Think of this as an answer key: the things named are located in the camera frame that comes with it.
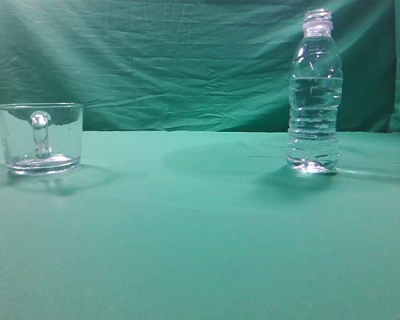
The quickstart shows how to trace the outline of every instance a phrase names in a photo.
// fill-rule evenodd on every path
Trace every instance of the bottle base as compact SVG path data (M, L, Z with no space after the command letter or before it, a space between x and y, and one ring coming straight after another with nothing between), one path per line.
M297 172L302 173L335 173L337 161L317 161L287 157L287 165Z

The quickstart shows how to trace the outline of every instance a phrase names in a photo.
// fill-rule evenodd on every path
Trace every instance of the water in bottle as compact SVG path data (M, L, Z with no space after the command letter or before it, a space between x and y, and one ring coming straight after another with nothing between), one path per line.
M287 163L297 171L334 172L339 157L336 120L343 74L331 17L326 9L306 13L304 38L291 66Z

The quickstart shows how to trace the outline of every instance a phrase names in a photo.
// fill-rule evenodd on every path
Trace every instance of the mug rim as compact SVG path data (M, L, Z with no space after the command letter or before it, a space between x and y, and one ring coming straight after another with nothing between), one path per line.
M74 108L74 107L82 107L81 103L73 103L73 102L56 102L56 103L6 103L0 105L0 110L8 110L8 109L28 109L28 108L56 108L56 107L66 107L66 108Z

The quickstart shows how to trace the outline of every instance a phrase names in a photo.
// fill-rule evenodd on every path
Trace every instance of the water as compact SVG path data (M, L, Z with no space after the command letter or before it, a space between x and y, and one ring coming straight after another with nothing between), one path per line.
M342 78L295 78L289 85L289 166L303 172L334 171L339 157L336 117Z

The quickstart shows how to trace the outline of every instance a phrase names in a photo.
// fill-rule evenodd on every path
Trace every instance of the bottle neck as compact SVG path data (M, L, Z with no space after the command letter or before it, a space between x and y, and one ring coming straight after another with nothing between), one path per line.
M331 37L333 23L329 20L307 21L303 24L304 37Z
M304 30L304 37L332 37L332 32L325 28L308 28Z

